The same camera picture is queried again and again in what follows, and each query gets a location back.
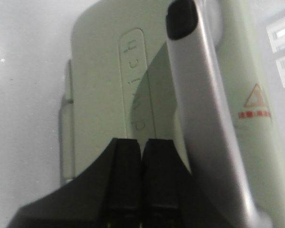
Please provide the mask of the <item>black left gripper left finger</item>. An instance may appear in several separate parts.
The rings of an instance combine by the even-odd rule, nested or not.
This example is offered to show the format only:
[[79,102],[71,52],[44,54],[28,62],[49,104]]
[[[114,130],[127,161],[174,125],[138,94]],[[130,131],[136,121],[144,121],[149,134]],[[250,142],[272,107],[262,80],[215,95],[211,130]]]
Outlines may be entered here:
[[137,228],[141,222],[141,151],[112,139],[72,181],[18,209],[10,228]]

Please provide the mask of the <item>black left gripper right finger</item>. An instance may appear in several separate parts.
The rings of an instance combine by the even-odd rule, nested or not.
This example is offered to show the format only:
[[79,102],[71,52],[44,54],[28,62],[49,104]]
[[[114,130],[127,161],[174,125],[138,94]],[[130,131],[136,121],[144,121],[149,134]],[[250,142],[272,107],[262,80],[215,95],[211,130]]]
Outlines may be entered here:
[[197,185],[172,140],[148,140],[142,174],[142,227],[231,227]]

